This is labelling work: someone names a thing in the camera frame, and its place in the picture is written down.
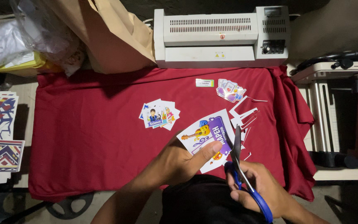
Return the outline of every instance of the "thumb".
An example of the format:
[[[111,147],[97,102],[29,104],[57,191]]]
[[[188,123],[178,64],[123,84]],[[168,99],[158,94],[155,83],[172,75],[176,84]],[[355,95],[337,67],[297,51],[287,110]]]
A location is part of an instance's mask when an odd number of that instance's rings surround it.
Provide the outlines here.
[[[190,159],[190,164],[195,169],[200,169],[206,162],[208,162],[220,149],[222,143],[220,141],[213,141],[206,144]]]
[[[261,212],[256,201],[252,198],[252,196],[246,191],[234,190],[230,193],[230,196],[233,200],[240,202],[244,208]]]

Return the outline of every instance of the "hand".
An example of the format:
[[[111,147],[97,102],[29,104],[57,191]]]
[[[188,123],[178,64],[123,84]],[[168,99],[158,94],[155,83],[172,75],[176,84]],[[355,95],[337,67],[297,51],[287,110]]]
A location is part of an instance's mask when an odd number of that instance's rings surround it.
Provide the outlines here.
[[[174,135],[140,175],[147,176],[155,186],[183,183],[190,180],[221,148],[220,141],[213,141],[192,156]]]
[[[255,190],[266,201],[274,218],[286,216],[291,206],[297,203],[276,181],[264,165],[240,161],[240,169],[251,183],[256,183],[256,185],[252,186],[256,186]],[[226,173],[226,182],[232,190],[230,194],[232,199],[240,202],[247,209],[261,212],[256,201],[249,193],[238,190],[238,186],[234,183],[234,178],[230,172]]]

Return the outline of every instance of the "guitar sticker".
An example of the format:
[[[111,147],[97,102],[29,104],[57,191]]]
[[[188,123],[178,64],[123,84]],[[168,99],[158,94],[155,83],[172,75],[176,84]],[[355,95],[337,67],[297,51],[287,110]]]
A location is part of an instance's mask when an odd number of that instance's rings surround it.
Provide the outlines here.
[[[234,141],[234,132],[224,109],[193,123],[178,134],[177,138],[192,155],[212,141],[222,143],[222,149],[200,169],[201,173],[205,173],[218,168],[226,161],[231,150],[231,141]]]

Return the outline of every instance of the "scissors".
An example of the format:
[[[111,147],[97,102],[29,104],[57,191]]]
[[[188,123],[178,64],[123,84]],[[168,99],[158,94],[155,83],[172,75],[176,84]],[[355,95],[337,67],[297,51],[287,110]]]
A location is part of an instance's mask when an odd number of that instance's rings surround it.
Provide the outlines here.
[[[225,163],[225,173],[229,170],[234,177],[234,182],[237,184],[238,189],[241,190],[241,183],[245,183],[247,189],[244,191],[248,192],[252,198],[256,201],[259,208],[261,209],[263,215],[265,216],[266,222],[271,223],[273,222],[273,214],[267,205],[266,201],[262,198],[262,196],[251,186],[249,181],[247,180],[246,176],[244,175],[243,171],[240,169],[240,153],[241,153],[241,131],[240,126],[237,125],[236,127],[236,138],[234,139],[233,148],[230,151],[231,160],[233,162],[226,162]]]

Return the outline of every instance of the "brown paper bag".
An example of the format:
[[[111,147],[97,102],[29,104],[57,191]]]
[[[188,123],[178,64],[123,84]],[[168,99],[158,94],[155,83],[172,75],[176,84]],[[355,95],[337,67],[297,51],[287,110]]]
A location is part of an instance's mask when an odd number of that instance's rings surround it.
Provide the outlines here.
[[[87,45],[92,68],[123,73],[155,65],[153,32],[118,0],[43,0]]]

